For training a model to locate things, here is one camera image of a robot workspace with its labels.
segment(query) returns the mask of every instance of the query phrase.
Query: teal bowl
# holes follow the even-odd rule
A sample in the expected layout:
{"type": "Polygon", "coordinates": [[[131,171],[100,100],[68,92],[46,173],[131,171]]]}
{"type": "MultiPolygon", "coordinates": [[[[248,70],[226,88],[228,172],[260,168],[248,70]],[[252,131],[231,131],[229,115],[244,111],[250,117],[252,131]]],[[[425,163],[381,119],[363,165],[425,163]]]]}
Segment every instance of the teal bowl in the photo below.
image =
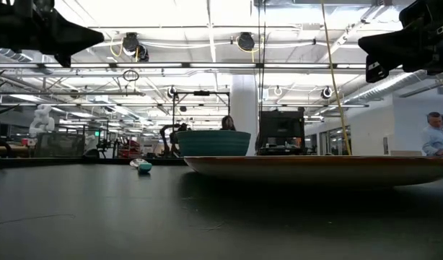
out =
{"type": "Polygon", "coordinates": [[[245,156],[250,143],[241,131],[180,131],[177,138],[182,156],[245,156]]]}

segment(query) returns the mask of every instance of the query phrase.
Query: woman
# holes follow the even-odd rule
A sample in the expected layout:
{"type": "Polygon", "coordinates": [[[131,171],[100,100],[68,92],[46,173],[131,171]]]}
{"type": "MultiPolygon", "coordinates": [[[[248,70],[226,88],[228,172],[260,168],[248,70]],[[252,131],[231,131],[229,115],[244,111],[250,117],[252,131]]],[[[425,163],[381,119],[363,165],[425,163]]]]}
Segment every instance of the woman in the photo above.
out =
{"type": "Polygon", "coordinates": [[[236,127],[234,127],[234,121],[231,116],[223,117],[221,120],[221,130],[236,131],[236,127]]]}

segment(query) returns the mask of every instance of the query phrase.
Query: pillar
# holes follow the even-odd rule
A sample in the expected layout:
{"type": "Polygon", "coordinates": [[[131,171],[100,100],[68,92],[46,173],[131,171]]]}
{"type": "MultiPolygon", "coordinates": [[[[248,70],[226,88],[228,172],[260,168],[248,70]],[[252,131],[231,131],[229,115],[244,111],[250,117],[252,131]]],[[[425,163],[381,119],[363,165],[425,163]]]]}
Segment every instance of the pillar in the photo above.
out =
{"type": "Polygon", "coordinates": [[[247,156],[252,156],[258,133],[258,91],[254,75],[232,75],[230,105],[236,130],[250,133],[247,156]]]}

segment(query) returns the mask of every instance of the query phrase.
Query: dark table surface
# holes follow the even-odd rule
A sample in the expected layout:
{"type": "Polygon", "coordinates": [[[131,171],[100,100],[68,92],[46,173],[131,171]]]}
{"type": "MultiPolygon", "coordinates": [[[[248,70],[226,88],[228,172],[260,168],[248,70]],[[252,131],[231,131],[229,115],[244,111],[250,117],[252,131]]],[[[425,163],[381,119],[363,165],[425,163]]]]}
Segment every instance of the dark table surface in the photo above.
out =
{"type": "Polygon", "coordinates": [[[180,166],[0,170],[0,259],[443,259],[443,181],[346,191],[180,166]]]}

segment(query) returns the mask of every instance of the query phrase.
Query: light blue shirt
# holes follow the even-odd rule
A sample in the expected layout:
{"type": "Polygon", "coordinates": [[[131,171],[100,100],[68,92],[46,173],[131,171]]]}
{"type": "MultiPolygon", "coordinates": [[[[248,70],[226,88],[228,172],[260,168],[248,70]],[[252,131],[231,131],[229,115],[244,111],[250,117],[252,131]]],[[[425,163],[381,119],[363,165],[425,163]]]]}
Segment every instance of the light blue shirt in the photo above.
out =
{"type": "Polygon", "coordinates": [[[427,126],[422,131],[422,150],[427,155],[435,155],[438,150],[443,149],[443,128],[427,126]]]}

